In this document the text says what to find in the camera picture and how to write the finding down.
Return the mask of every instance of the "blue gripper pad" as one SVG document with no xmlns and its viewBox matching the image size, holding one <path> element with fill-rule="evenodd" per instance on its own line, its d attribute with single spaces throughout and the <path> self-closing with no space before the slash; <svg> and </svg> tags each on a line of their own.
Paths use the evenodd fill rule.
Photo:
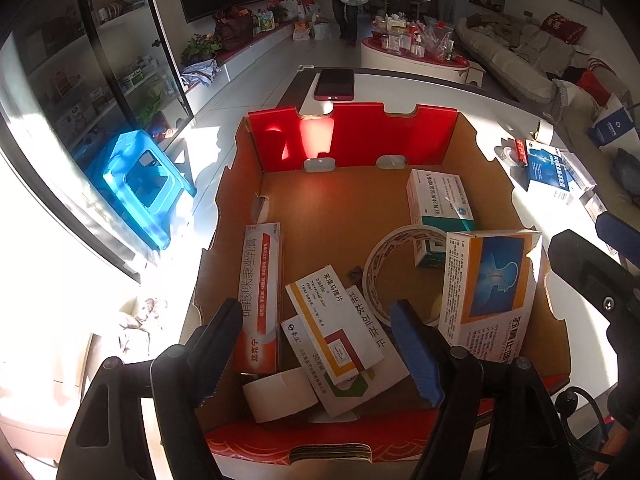
<svg viewBox="0 0 640 480">
<path fill-rule="evenodd" d="M 420 396 L 437 408 L 445 399 L 438 362 L 424 338 L 425 327 L 408 301 L 391 306 L 391 331 Z"/>
</svg>

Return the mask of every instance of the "blanket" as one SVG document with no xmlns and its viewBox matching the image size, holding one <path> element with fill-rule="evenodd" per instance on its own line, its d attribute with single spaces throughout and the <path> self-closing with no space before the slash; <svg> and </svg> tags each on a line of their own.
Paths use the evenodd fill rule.
<svg viewBox="0 0 640 480">
<path fill-rule="evenodd" d="M 502 14 L 473 14 L 466 19 L 466 26 L 481 34 L 496 37 L 503 46 L 515 48 L 520 44 L 522 25 L 516 19 Z"/>
</svg>

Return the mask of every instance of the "red bag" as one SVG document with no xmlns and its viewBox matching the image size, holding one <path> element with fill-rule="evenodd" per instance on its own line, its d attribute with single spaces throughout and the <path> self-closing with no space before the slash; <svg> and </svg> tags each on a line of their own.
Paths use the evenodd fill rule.
<svg viewBox="0 0 640 480">
<path fill-rule="evenodd" d="M 225 7 L 215 13 L 214 19 L 224 50 L 238 50 L 254 38 L 254 19 L 249 9 Z"/>
</svg>

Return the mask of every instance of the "screw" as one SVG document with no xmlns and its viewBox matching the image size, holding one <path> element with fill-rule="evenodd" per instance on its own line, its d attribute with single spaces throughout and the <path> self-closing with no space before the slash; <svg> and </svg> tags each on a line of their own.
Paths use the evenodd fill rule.
<svg viewBox="0 0 640 480">
<path fill-rule="evenodd" d="M 469 354 L 462 346 L 452 346 L 449 352 L 454 359 L 464 359 Z"/>
<path fill-rule="evenodd" d="M 522 370 L 529 370 L 529 368 L 531 368 L 531 361 L 529 361 L 526 357 L 517 357 L 516 365 Z"/>
</svg>

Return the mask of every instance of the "round table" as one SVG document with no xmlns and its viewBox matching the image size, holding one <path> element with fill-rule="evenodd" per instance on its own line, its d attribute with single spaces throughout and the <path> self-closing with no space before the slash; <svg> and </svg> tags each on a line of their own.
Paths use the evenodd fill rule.
<svg viewBox="0 0 640 480">
<path fill-rule="evenodd" d="M 407 72 L 460 84 L 466 82 L 469 72 L 469 62 L 462 56 L 454 56 L 451 61 L 441 62 L 431 57 L 415 57 L 406 51 L 391 53 L 383 49 L 380 40 L 374 37 L 363 40 L 360 49 L 363 68 Z"/>
</svg>

